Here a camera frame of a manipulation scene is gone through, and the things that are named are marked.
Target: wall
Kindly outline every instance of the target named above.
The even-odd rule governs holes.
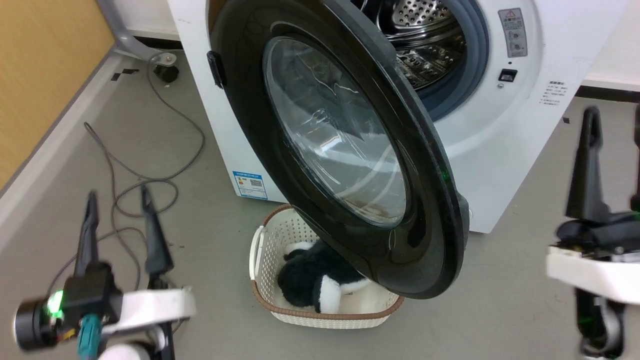
[[[180,40],[166,0],[113,0],[113,2],[122,21],[133,35]]]
[[[636,40],[640,35],[640,0],[629,2],[585,85],[640,91],[640,41]],[[115,4],[134,35],[179,40],[166,0],[115,0]]]
[[[0,188],[113,43],[93,1],[0,0]]]
[[[584,84],[640,91],[639,37],[640,0],[629,0],[625,14],[591,66]]]

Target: wooden cabinet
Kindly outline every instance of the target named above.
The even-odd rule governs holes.
[[[0,188],[114,44],[91,0],[0,0]]]

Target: washing machine door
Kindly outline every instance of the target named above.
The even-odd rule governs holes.
[[[231,0],[212,49],[253,150],[320,238],[390,291],[445,291],[468,205],[376,26],[348,0]]]

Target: laundry basket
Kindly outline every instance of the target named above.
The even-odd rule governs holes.
[[[292,307],[278,287],[278,272],[284,265],[284,248],[301,241],[313,243],[318,236],[291,205],[275,209],[253,235],[249,276],[255,298],[279,320],[325,329],[364,329],[383,323],[404,298],[377,284],[342,297],[340,314],[318,314],[312,308]]]

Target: caster wheel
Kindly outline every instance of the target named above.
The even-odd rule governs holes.
[[[154,69],[154,74],[158,77],[158,79],[162,80],[165,83],[173,83],[178,78],[178,73],[180,71],[175,66],[156,66]]]

